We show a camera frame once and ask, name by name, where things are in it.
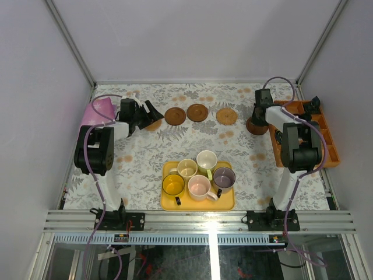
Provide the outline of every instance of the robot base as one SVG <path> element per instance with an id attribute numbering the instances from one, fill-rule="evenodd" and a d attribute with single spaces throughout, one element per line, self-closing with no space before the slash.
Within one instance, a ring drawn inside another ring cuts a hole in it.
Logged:
<path id="1" fill-rule="evenodd" d="M 282 232 L 284 230 L 285 211 L 277 210 L 271 198 L 265 213 L 247 211 L 247 225 L 250 232 Z M 287 231 L 299 232 L 298 215 L 295 209 L 291 210 L 287 217 Z"/>
<path id="2" fill-rule="evenodd" d="M 103 213 L 102 209 L 92 208 L 89 212 L 96 215 L 94 227 L 100 220 Z M 97 230 L 120 230 L 128 231 L 131 225 L 131 232 L 143 231 L 145 226 L 145 213 L 126 213 L 123 203 L 116 211 L 106 211 L 103 221 Z"/>

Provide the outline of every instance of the yellow tray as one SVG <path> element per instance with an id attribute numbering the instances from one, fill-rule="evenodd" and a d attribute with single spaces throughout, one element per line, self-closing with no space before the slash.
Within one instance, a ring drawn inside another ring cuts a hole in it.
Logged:
<path id="1" fill-rule="evenodd" d="M 163 175 L 162 181 L 165 176 L 168 175 L 168 172 L 171 168 L 176 168 L 179 162 L 166 162 L 163 166 Z M 229 167 L 232 168 L 229 162 L 217 162 L 215 169 L 219 167 Z M 216 193 L 214 188 L 211 186 L 211 191 Z M 211 201 L 205 199 L 203 201 L 195 201 L 189 195 L 188 186 L 185 185 L 185 190 L 180 196 L 181 205 L 178 206 L 174 199 L 170 199 L 164 195 L 164 191 L 161 192 L 161 206 L 166 211 L 230 211 L 234 208 L 235 199 L 234 199 L 234 187 L 227 192 L 222 194 L 217 201 Z"/>

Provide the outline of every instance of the wooden coaster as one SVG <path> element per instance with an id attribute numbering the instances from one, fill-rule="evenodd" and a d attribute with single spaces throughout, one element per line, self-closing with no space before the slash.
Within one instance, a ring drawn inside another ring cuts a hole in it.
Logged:
<path id="1" fill-rule="evenodd" d="M 181 125 L 186 118 L 187 115 L 185 114 L 185 111 L 179 107 L 170 108 L 164 114 L 166 123 L 170 125 Z"/>
<path id="2" fill-rule="evenodd" d="M 161 124 L 162 124 L 162 119 L 157 120 L 157 121 L 155 121 L 154 123 L 152 123 L 151 125 L 148 125 L 148 126 L 145 128 L 145 130 L 148 130 L 148 131 L 155 131 L 155 130 L 157 130 L 158 128 L 160 128 Z"/>
<path id="3" fill-rule="evenodd" d="M 237 121 L 237 113 L 231 108 L 222 108 L 216 113 L 216 119 L 224 125 L 232 125 Z"/>
<path id="4" fill-rule="evenodd" d="M 209 110 L 202 104 L 193 104 L 189 106 L 186 114 L 191 121 L 199 123 L 207 118 Z"/>
<path id="5" fill-rule="evenodd" d="M 254 135 L 263 135 L 267 132 L 268 126 L 266 127 L 259 127 L 251 123 L 251 117 L 246 122 L 246 129 Z"/>

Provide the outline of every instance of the floral tablecloth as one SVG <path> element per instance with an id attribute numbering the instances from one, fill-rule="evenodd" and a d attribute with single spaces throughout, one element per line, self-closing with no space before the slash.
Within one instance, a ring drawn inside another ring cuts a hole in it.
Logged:
<path id="1" fill-rule="evenodd" d="M 276 193 L 282 168 L 276 167 L 269 132 L 251 135 L 245 127 L 254 107 L 254 91 L 261 84 L 187 84 L 187 85 L 100 85 L 96 96 L 103 94 L 136 96 L 149 99 L 155 108 L 165 113 L 171 107 L 185 111 L 195 103 L 204 104 L 209 115 L 202 122 L 188 118 L 182 125 L 171 126 L 162 120 L 154 131 L 138 130 L 115 143 L 113 165 L 117 189 L 127 209 L 161 209 L 160 194 L 163 164 L 169 160 L 195 158 L 205 149 L 216 153 L 219 160 L 231 163 L 237 180 L 234 185 L 234 210 L 262 210 Z M 269 85 L 274 100 L 291 98 L 289 85 Z M 120 100 L 111 98 L 119 109 Z M 238 120 L 234 125 L 222 125 L 216 112 L 234 109 Z M 69 182 L 64 209 L 100 207 L 101 202 L 91 176 L 74 169 Z M 319 174 L 301 182 L 297 209 L 329 209 Z"/>

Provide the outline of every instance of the pink cup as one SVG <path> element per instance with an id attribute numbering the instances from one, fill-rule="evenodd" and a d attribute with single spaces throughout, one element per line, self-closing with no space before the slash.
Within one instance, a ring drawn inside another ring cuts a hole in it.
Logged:
<path id="1" fill-rule="evenodd" d="M 208 178 L 203 175 L 195 175 L 188 182 L 188 190 L 192 199 L 201 201 L 217 200 L 216 194 L 211 192 L 211 183 Z"/>

